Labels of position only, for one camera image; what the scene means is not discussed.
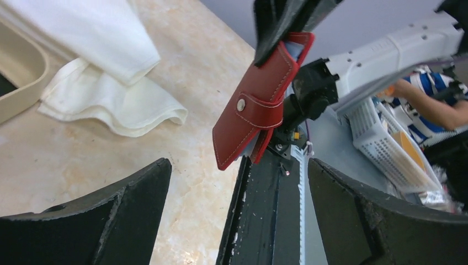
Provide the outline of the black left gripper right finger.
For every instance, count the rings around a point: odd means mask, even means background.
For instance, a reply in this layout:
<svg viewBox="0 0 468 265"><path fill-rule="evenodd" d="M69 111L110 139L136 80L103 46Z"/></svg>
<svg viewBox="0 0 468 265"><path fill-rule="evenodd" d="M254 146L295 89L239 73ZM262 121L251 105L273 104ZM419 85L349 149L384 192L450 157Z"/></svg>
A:
<svg viewBox="0 0 468 265"><path fill-rule="evenodd" d="M329 264L466 264L467 216L409 203L321 160L309 186Z"/></svg>

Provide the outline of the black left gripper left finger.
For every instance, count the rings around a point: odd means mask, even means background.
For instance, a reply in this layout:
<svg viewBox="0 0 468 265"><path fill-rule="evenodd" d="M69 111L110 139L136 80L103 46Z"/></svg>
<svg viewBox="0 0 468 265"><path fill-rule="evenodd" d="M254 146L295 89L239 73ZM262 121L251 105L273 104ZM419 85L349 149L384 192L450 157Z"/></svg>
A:
<svg viewBox="0 0 468 265"><path fill-rule="evenodd" d="M42 213L1 217L1 263L149 264L171 171L160 158Z"/></svg>

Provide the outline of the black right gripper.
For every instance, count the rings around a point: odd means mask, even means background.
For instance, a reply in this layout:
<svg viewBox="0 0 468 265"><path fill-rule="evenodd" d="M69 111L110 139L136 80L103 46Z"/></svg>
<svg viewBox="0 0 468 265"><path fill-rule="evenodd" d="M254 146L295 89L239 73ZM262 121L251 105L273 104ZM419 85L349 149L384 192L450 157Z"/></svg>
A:
<svg viewBox="0 0 468 265"><path fill-rule="evenodd" d="M254 65L260 67L288 33L311 32L342 0L255 0L253 13L257 44ZM317 59L302 66L291 86L293 94L283 101L282 131L291 131L307 119L316 120L338 102L336 82L326 63Z"/></svg>

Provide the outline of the red leather card holder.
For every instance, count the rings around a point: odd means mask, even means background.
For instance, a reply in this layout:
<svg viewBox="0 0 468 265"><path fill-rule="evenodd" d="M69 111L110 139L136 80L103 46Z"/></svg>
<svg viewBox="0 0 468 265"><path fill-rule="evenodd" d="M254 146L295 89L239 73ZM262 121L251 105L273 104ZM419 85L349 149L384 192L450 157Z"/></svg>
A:
<svg viewBox="0 0 468 265"><path fill-rule="evenodd" d="M253 163L283 122L284 93L311 48L313 33L289 33L261 67L250 65L212 130L218 169L224 171L252 140Z"/></svg>

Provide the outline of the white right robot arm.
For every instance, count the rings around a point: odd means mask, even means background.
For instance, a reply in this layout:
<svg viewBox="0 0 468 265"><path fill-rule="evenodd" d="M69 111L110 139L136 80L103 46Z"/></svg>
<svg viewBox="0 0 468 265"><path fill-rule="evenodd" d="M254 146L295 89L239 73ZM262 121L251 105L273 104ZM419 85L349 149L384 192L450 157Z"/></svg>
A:
<svg viewBox="0 0 468 265"><path fill-rule="evenodd" d="M413 66L458 54L461 31L457 14L445 7L466 1L446 1L430 23L438 33L423 40L416 28L404 28L348 55L339 54L304 65L291 82L298 96L284 100L282 123L273 130L267 160L254 166L252 184L266 192L269 224L260 228L259 245L245 242L232 264L303 264L304 182L312 189L318 228L329 264L466 264L467 216L418 206L392 197L346 176L318 159L306 160L290 143L297 158L285 158L272 147L291 138L306 119L319 117L328 105L346 107L363 100Z"/></svg>

